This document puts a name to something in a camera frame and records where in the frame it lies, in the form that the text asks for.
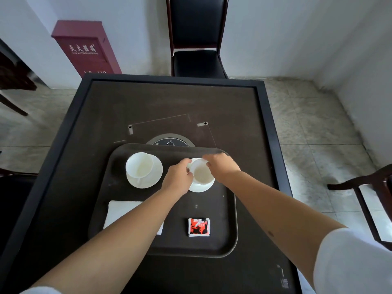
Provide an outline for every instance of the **coffee cup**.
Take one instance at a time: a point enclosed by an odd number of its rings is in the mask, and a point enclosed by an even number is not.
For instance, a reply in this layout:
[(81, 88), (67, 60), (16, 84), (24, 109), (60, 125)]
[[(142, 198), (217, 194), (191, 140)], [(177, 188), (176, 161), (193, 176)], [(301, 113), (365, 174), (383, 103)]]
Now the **coffee cup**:
[(192, 172), (193, 174), (192, 183), (208, 185), (215, 180), (206, 163), (208, 163), (208, 161), (204, 159), (198, 159), (192, 163), (189, 168), (189, 172)]
[(154, 166), (154, 160), (148, 153), (135, 153), (125, 163), (127, 174), (138, 180), (150, 174)]

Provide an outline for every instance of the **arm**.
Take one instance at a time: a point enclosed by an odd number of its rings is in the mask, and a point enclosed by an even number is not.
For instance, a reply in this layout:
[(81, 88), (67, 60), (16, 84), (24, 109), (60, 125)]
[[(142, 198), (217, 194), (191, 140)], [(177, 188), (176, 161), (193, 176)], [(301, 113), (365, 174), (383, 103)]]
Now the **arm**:
[(242, 172), (225, 153), (205, 155), (212, 175), (232, 190), (277, 247), (313, 286), (313, 269), (324, 237), (344, 225)]
[(162, 188), (73, 252), (33, 287), (62, 294), (120, 293), (144, 258), (164, 219), (192, 183), (190, 159), (171, 166)]

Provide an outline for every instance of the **black leather seat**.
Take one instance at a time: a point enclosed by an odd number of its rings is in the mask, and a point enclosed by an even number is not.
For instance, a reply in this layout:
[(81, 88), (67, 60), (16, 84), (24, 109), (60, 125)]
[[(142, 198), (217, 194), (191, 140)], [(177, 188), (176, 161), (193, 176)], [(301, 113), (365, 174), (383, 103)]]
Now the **black leather seat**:
[(226, 78), (218, 53), (214, 50), (175, 52), (174, 74), (182, 77)]
[[(220, 59), (228, 0), (166, 0), (172, 76), (228, 78)], [(174, 49), (205, 49), (174, 52)]]
[(13, 174), (0, 177), (0, 255), (18, 220), (36, 177), (36, 174)]

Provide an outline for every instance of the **saucer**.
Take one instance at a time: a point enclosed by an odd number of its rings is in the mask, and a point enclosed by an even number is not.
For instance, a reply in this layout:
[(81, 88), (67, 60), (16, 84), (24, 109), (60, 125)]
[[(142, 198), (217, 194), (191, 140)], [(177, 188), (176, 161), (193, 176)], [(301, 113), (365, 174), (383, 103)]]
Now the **saucer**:
[[(198, 160), (198, 159), (201, 159), (201, 158), (192, 158), (192, 159), (191, 159), (191, 160), (192, 160), (192, 163), (195, 162), (195, 161)], [(190, 168), (190, 166), (192, 165), (192, 163), (189, 163), (189, 164), (187, 165), (187, 168)], [(214, 182), (215, 182), (215, 179), (214, 179), (212, 182), (210, 182), (209, 184), (206, 184), (206, 185), (200, 185), (200, 184), (198, 184), (198, 183), (192, 183), (192, 184), (190, 185), (189, 190), (190, 190), (191, 192), (201, 193), (201, 192), (207, 191), (210, 187), (212, 187), (213, 184), (214, 184)]]
[(150, 156), (152, 156), (152, 158), (154, 160), (154, 166), (153, 166), (153, 169), (151, 170), (151, 172), (147, 176), (139, 179), (139, 178), (133, 178), (130, 175), (128, 175), (128, 173), (126, 173), (129, 183), (132, 186), (134, 186), (135, 188), (145, 189), (145, 188), (152, 187), (162, 177), (162, 173), (164, 172), (164, 167), (162, 165), (161, 160), (159, 160), (154, 155), (150, 155)]

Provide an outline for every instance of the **red cabinet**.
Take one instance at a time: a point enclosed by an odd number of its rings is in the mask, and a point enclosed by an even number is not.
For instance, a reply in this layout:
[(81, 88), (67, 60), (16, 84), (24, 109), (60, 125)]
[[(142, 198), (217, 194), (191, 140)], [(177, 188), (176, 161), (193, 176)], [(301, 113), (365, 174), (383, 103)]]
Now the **red cabinet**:
[(85, 73), (122, 74), (100, 21), (57, 21), (52, 37), (81, 77)]

